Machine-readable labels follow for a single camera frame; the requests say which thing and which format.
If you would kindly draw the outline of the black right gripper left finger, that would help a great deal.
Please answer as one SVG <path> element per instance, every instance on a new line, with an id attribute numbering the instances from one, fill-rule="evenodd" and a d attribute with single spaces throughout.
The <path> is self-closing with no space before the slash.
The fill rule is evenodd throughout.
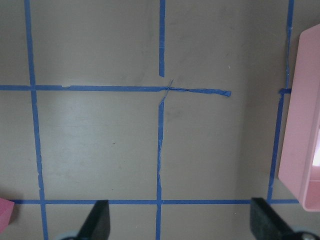
<path id="1" fill-rule="evenodd" d="M 111 221 L 108 200 L 98 200 L 84 221 L 75 240 L 107 240 Z"/>

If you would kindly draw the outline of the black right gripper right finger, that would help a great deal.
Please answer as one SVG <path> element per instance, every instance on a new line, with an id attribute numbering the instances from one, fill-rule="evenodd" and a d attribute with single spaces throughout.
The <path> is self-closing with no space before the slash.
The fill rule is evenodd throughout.
<path id="1" fill-rule="evenodd" d="M 263 198 L 250 201 L 250 230 L 256 240 L 299 240 L 291 227 Z"/>

